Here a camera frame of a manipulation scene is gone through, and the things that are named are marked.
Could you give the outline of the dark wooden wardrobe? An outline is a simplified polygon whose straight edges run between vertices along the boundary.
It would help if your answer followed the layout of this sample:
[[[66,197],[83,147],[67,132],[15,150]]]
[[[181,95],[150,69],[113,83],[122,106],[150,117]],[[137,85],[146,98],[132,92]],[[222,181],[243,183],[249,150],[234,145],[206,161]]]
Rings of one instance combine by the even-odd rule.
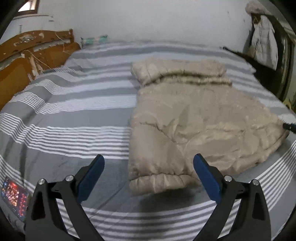
[[[254,59],[254,51],[251,47],[251,41],[254,33],[254,25],[260,21],[261,15],[264,14],[252,14],[251,17],[252,27],[248,40],[247,54]],[[263,80],[262,85],[265,85],[274,95],[280,100],[284,100],[287,97],[288,88],[292,78],[292,68],[294,61],[295,50],[295,35],[290,28],[290,25],[285,22],[281,22],[278,18],[271,13],[266,16],[273,25],[275,30],[274,36],[278,47],[278,62],[276,70],[273,70],[273,81]]]

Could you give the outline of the plastic bag on wardrobe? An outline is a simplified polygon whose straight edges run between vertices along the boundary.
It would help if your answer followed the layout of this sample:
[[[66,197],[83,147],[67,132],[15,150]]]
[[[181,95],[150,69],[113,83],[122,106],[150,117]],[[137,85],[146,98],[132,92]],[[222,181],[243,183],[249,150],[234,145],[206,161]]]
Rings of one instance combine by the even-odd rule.
[[[249,1],[247,3],[247,5],[245,6],[245,11],[248,13],[248,15],[252,15],[252,14],[269,15],[270,14],[270,12],[267,10],[267,8],[264,7],[258,1]]]

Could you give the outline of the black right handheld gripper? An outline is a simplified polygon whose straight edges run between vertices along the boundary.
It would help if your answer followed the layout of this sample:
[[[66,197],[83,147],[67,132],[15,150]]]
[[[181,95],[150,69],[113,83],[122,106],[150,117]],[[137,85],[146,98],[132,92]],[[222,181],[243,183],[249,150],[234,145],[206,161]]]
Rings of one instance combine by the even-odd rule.
[[[280,114],[278,116],[283,121],[283,128],[296,134],[295,115],[293,113]]]

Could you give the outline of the white hanging puffer coat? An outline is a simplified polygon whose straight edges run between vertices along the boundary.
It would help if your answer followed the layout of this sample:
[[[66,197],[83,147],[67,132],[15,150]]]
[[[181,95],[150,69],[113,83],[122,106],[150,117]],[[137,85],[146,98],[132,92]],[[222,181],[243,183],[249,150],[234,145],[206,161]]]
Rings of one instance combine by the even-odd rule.
[[[278,45],[274,36],[275,30],[270,20],[261,15],[260,21],[254,25],[251,47],[254,59],[262,65],[276,70],[278,65]]]

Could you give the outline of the window with dark frame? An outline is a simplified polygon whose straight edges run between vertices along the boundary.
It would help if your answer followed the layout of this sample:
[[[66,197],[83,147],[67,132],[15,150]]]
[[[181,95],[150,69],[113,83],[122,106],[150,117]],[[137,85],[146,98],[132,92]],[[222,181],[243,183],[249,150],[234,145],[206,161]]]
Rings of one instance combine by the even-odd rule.
[[[39,0],[27,1],[16,13],[16,16],[37,14],[39,8]]]

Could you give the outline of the smartphone with lit screen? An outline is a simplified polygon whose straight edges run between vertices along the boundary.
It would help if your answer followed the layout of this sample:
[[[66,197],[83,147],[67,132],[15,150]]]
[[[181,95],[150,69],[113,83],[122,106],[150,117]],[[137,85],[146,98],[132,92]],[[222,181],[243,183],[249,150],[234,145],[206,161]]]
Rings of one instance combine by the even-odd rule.
[[[10,210],[22,221],[26,219],[27,207],[30,199],[29,192],[6,176],[4,178],[1,197]]]

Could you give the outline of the beige puffer jacket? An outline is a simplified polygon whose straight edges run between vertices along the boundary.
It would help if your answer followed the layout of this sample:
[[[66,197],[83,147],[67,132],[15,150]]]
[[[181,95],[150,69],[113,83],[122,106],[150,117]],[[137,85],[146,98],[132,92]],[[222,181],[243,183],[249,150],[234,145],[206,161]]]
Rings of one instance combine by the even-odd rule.
[[[224,175],[265,162],[288,136],[259,100],[232,85],[215,60],[147,58],[132,63],[140,83],[130,118],[128,178],[144,195],[199,186],[196,154]]]

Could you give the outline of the brown wooden headboard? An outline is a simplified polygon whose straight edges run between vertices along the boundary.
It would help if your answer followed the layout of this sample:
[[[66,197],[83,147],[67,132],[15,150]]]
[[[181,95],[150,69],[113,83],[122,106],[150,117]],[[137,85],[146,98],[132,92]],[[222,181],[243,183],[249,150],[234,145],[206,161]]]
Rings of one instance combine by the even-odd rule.
[[[34,30],[1,44],[1,108],[39,74],[65,64],[80,50],[73,30]]]

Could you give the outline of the teal pink striped pillow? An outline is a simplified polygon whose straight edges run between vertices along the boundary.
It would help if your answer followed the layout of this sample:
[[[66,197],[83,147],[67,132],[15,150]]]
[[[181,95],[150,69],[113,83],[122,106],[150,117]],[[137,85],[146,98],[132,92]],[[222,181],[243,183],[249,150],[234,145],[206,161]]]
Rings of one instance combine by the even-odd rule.
[[[82,47],[99,45],[108,41],[108,35],[101,35],[98,37],[81,38]]]

